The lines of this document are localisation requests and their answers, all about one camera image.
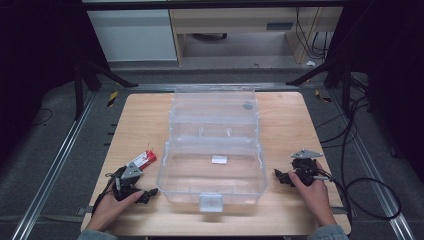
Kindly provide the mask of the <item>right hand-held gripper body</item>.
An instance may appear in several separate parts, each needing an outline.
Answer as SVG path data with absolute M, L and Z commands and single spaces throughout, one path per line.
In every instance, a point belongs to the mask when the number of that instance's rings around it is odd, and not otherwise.
M 310 186 L 315 180 L 331 179 L 329 173 L 317 167 L 316 158 L 322 156 L 322 153 L 307 149 L 302 149 L 291 155 L 293 170 L 305 186 Z

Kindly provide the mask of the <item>red and white packet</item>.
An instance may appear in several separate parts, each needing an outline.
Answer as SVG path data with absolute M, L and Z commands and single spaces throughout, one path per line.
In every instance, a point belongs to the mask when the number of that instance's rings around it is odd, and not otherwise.
M 146 150 L 142 152 L 140 155 L 135 157 L 132 162 L 140 169 L 143 170 L 151 163 L 157 160 L 156 155 L 152 150 Z

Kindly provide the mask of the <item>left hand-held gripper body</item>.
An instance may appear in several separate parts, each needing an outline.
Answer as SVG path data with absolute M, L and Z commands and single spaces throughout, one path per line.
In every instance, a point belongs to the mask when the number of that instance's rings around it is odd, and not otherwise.
M 122 201 L 139 191 L 135 184 L 140 179 L 141 174 L 142 171 L 134 163 L 129 163 L 114 173 L 113 192 L 118 201 Z

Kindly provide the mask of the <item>flat rounded floor device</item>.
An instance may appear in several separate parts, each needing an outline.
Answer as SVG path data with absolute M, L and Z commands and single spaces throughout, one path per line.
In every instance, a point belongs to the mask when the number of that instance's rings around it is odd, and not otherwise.
M 212 42 L 212 41 L 221 41 L 228 37 L 227 33 L 219 34 L 191 34 L 191 36 L 198 41 Z

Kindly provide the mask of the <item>black metal stand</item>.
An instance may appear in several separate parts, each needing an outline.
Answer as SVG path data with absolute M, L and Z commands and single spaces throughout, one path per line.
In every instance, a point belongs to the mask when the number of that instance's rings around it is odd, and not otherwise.
M 74 68 L 74 83 L 75 83 L 75 101 L 76 113 L 75 119 L 79 119 L 84 110 L 84 96 L 83 96 L 83 83 L 86 83 L 90 91 L 97 91 L 101 87 L 100 80 L 97 78 L 97 73 L 111 79 L 125 88 L 137 87 L 137 84 L 124 80 L 118 75 L 107 70 L 93 61 L 84 60 L 77 63 Z
M 335 54 L 328 57 L 323 64 L 305 73 L 299 78 L 287 82 L 290 86 L 299 86 L 312 77 L 327 72 L 324 85 L 327 88 L 334 88 L 339 82 L 342 83 L 342 110 L 348 117 L 352 116 L 350 105 L 350 87 L 351 87 L 351 61 L 349 55 Z

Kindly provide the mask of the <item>yellow and black tape strip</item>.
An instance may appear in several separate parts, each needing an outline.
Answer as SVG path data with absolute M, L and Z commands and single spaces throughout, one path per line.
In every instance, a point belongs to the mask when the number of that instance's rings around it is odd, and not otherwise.
M 109 97 L 109 100 L 108 100 L 108 102 L 107 102 L 107 104 L 106 104 L 106 106 L 107 106 L 107 107 L 111 107 L 111 106 L 113 106 L 113 104 L 114 104 L 114 102 L 115 102 L 115 100 L 116 100 L 116 98 L 117 98 L 118 94 L 119 94 L 119 92 L 118 92 L 118 91 L 114 91 L 114 92 L 112 92 L 112 93 L 111 93 L 111 95 L 110 95 L 110 97 Z
M 332 99 L 329 96 L 324 96 L 322 92 L 318 89 L 314 90 L 315 96 L 323 102 L 330 103 Z

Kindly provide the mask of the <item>person's left hand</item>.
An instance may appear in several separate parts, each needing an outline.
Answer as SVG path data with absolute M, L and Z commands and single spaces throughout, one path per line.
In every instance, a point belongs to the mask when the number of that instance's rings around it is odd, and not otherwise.
M 132 204 L 134 204 L 143 194 L 137 191 L 124 200 L 118 201 L 113 192 L 107 192 L 96 210 L 92 214 L 87 230 L 104 231 Z

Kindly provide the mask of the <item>white cabinet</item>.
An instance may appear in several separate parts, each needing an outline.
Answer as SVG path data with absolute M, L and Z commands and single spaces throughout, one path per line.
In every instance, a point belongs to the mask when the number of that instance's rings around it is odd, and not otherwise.
M 88 11 L 108 62 L 175 61 L 167 10 Z

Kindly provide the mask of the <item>short metal floor rail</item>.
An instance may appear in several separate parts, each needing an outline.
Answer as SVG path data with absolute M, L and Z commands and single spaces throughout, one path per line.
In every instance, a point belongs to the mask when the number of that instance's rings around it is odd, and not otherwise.
M 280 91 L 297 91 L 298 86 L 287 85 L 285 82 L 271 83 L 225 83 L 225 84 L 138 84 L 136 87 L 131 87 L 133 91 L 140 92 L 174 92 L 177 89 L 203 89 L 203 90 L 236 90 L 236 89 L 254 89 L 256 92 L 280 92 Z

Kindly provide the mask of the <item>person's right hand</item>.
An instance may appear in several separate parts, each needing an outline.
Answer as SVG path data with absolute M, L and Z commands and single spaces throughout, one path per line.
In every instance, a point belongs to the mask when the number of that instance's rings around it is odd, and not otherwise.
M 299 177 L 293 172 L 288 172 L 289 177 L 302 197 L 305 205 L 313 214 L 319 227 L 335 225 L 328 196 L 328 189 L 323 180 L 315 180 L 310 186 L 304 185 Z

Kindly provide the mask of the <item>clear plastic storage box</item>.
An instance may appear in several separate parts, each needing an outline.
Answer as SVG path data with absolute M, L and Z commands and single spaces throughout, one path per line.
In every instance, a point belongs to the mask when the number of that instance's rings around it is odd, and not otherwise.
M 201 212 L 258 202 L 267 180 L 252 87 L 175 90 L 157 186 L 168 201 Z

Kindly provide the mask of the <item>long metal floor rail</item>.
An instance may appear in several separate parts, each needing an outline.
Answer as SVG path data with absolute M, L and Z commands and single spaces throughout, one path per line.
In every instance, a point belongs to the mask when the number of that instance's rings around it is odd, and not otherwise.
M 54 158 L 52 165 L 46 173 L 40 187 L 37 190 L 35 197 L 31 204 L 25 211 L 25 214 L 18 222 L 16 229 L 13 232 L 11 240 L 27 240 L 40 213 L 53 189 L 53 186 L 60 175 L 64 164 L 67 161 L 69 153 L 71 152 L 73 145 L 84 125 L 86 118 L 91 110 L 92 104 L 97 92 L 89 91 L 87 99 L 83 102 L 83 109 L 81 115 L 73 121 L 70 130 L 68 131 L 66 138 L 64 139 L 61 147 Z
M 340 92 L 337 92 L 336 90 L 330 90 L 329 95 L 334 101 L 335 106 L 337 107 L 337 110 L 339 111 L 343 122 L 346 125 L 346 128 L 344 130 L 344 138 L 342 142 L 342 153 L 340 160 L 341 185 L 344 189 L 344 199 L 346 200 L 346 204 L 349 205 L 350 203 L 352 203 L 365 214 L 380 221 L 389 222 L 398 240 L 416 240 L 412 229 L 410 228 L 409 224 L 406 221 L 406 218 L 402 213 L 402 204 L 400 198 L 395 193 L 395 191 L 385 182 L 385 179 L 382 177 L 379 170 L 376 168 L 369 152 L 366 150 L 362 139 L 357 136 L 357 127 L 354 124 L 354 119 L 355 113 L 358 109 L 358 104 L 361 102 L 361 99 L 354 101 L 350 100 L 352 116 L 348 117 L 347 114 L 342 110 L 342 94 Z M 358 159 L 364 168 L 366 176 L 354 179 L 348 184 L 346 184 L 344 178 L 344 159 L 348 137 L 351 137 L 351 140 L 353 141 L 353 146 L 355 148 Z M 376 213 L 372 213 L 371 211 L 364 210 L 360 205 L 356 204 L 350 198 L 348 189 L 355 183 L 359 182 L 366 182 L 372 186 L 374 194 L 376 195 L 380 206 L 384 212 L 383 215 L 377 215 Z

